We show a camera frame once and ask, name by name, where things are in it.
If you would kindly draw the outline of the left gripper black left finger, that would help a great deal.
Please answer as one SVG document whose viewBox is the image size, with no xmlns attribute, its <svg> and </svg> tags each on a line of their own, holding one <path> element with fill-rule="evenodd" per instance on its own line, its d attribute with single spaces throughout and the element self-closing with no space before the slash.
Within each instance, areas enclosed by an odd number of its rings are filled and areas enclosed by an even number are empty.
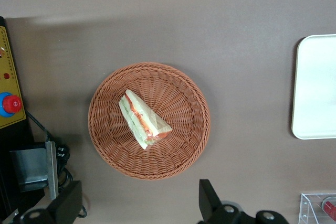
<svg viewBox="0 0 336 224">
<path fill-rule="evenodd" d="M 47 208 L 32 209 L 23 214 L 18 223 L 74 223 L 82 209 L 82 184 L 74 180 Z"/>
</svg>

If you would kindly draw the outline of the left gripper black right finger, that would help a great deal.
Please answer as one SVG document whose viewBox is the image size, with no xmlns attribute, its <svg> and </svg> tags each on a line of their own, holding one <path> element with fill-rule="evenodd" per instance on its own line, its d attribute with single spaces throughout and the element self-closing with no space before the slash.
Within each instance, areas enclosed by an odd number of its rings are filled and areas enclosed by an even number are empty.
<svg viewBox="0 0 336 224">
<path fill-rule="evenodd" d="M 222 202 L 208 179 L 199 180 L 198 205 L 203 223 L 244 223 L 246 214 L 234 202 Z"/>
</svg>

